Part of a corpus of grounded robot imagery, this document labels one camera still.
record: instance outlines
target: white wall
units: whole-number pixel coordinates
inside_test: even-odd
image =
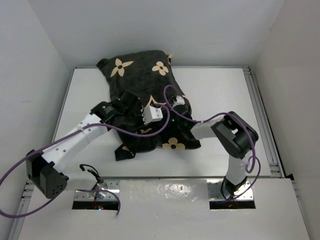
[[[161,49],[176,66],[251,65],[283,0],[29,0],[71,67]]]
[[[256,75],[285,170],[294,175],[310,236],[318,240],[320,1],[285,1]]]
[[[0,1],[0,176],[51,141],[70,77],[27,0]],[[15,214],[25,165],[0,188],[1,210]],[[12,220],[0,216],[0,240]]]

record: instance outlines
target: robotic arm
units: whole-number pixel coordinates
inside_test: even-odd
[[[172,107],[190,118],[190,113],[186,110],[182,97],[177,96]],[[229,112],[229,114],[242,121],[255,144],[258,140],[256,131],[236,113]],[[144,108],[138,97],[126,91],[114,101],[99,103],[77,127],[68,133],[69,135],[81,130],[79,134],[29,158],[26,161],[27,176],[48,199],[55,198],[64,190],[103,189],[104,181],[92,172],[64,171],[66,165],[76,154],[94,139],[110,130],[103,125],[86,129],[83,127],[91,124],[109,124],[117,127],[124,123],[129,126],[129,131],[134,133],[143,125],[160,121],[162,118],[163,114],[159,108],[153,106]],[[184,124],[181,122],[180,126],[182,126],[181,132],[191,140],[218,138],[229,153],[229,166],[224,180],[225,188],[233,195],[247,180],[244,160],[251,150],[249,138],[241,126],[227,115],[205,123]]]

